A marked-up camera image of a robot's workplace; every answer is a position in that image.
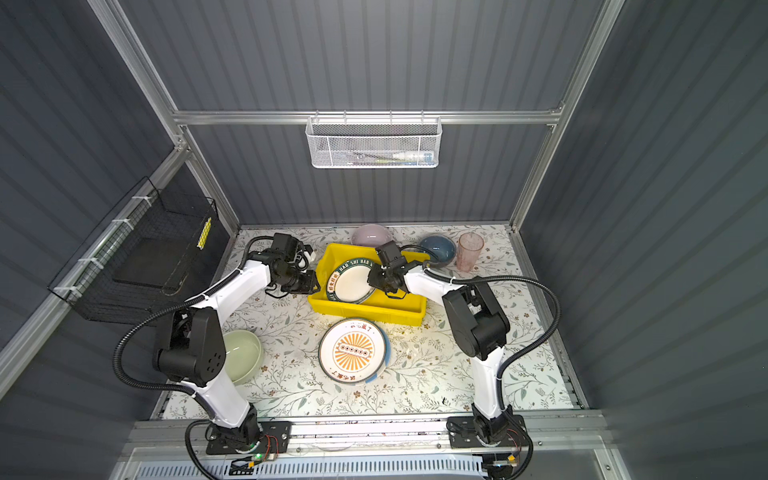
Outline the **green rimmed white plate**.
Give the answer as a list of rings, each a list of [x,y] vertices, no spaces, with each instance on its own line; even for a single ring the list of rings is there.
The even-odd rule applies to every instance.
[[[374,292],[368,275],[376,263],[367,258],[346,260],[336,267],[326,282],[329,301],[361,304]]]

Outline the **blue white striped plate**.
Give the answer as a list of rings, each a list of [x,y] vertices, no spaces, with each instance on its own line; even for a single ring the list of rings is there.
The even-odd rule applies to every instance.
[[[378,324],[376,325],[384,341],[384,354],[383,354],[384,356],[383,356],[382,364],[379,366],[377,371],[374,374],[372,374],[370,377],[364,380],[364,383],[366,384],[374,382],[379,377],[381,377],[381,375],[385,372],[386,368],[389,366],[390,360],[391,360],[392,347],[391,347],[389,336],[382,327],[380,327]]]

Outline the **orange sunburst plate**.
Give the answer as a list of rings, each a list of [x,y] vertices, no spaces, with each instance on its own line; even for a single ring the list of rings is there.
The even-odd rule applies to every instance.
[[[340,384],[364,383],[382,364],[384,341],[377,325],[363,318],[333,324],[318,346],[323,373]]]

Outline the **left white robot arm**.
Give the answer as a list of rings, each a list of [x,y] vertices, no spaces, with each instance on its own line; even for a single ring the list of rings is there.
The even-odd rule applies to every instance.
[[[285,233],[250,240],[234,270],[207,290],[163,316],[156,327],[153,368],[170,386],[182,388],[219,427],[246,423],[251,405],[225,372],[227,349],[223,325],[259,292],[311,295],[320,290],[310,268],[315,258],[308,244]]]

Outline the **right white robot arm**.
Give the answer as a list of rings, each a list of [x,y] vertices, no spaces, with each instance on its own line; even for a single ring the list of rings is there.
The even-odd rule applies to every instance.
[[[407,260],[393,241],[375,251],[380,264],[368,274],[368,284],[389,298],[412,294],[444,308],[456,345],[470,358],[474,414],[486,420],[500,417],[500,367],[510,322],[491,288],[477,279],[441,275],[427,261]]]

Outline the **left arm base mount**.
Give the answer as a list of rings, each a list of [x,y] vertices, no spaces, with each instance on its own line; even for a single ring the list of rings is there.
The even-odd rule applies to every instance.
[[[283,454],[287,451],[292,427],[289,421],[244,424],[234,429],[211,424],[205,433],[205,452],[208,455]]]

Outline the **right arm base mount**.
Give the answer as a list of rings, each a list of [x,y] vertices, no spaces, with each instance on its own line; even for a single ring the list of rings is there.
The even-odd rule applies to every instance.
[[[488,422],[480,417],[452,416],[446,420],[453,449],[507,448],[520,450],[530,445],[523,417],[501,415]]]

